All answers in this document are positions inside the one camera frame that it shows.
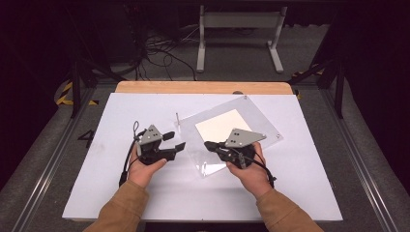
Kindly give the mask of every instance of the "dark floor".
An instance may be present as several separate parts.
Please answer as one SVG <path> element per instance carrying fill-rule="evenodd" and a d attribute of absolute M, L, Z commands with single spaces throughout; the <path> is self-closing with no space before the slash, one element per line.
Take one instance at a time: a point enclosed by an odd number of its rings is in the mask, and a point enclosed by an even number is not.
<path fill-rule="evenodd" d="M 270 32 L 255 30 L 250 35 L 238 35 L 229 30 L 216 30 L 207 39 L 205 72 L 198 73 L 198 80 L 224 81 L 285 81 L 291 74 L 308 68 L 327 27 L 310 26 L 284 28 L 278 44 L 278 54 L 284 67 L 284 73 L 277 74 L 265 45 Z M 197 42 L 182 44 L 171 51 L 172 54 L 196 67 Z M 162 54 L 150 56 L 153 62 L 161 63 Z M 144 62 L 142 76 L 151 80 L 169 79 L 164 68 Z M 174 80 L 192 80 L 191 69 L 173 59 L 168 68 Z M 126 75 L 135 79 L 135 72 Z M 396 229 L 408 231 L 410 228 L 409 196 L 387 164 L 377 143 L 361 117 L 349 86 L 346 84 L 343 98 L 343 120 L 335 117 L 328 106 L 326 96 L 333 93 L 318 90 L 315 77 L 294 86 L 300 91 L 300 104 L 307 120 L 319 156 L 322 159 L 329 180 L 334 184 L 334 193 L 344 221 L 318 222 L 325 231 L 389 231 L 383 227 L 374 210 L 377 207 L 365 191 L 364 183 L 352 162 L 351 150 L 340 128 L 340 122 L 349 129 L 363 162 L 378 187 L 381 198 L 388 209 Z M 101 79 L 97 89 L 91 92 L 91 100 L 98 100 L 98 105 L 88 105 L 79 115 L 73 134 L 67 141 L 56 172 L 46 184 L 39 207 L 33 209 L 25 227 L 19 231 L 81 231 L 90 222 L 78 222 L 62 219 L 64 207 L 70 196 L 79 169 L 87 154 L 86 141 L 78 138 L 88 130 L 95 131 L 109 93 L 114 92 L 115 83 Z M 33 144 L 14 176 L 0 193 L 0 231 L 12 231 L 19 215 L 24 209 L 38 179 L 42 176 L 48 161 L 59 147 L 70 119 L 72 107 L 60 105 L 59 110 L 44 128 Z M 263 231 L 260 224 L 247 226 L 237 224 L 141 224 L 140 231 Z"/>

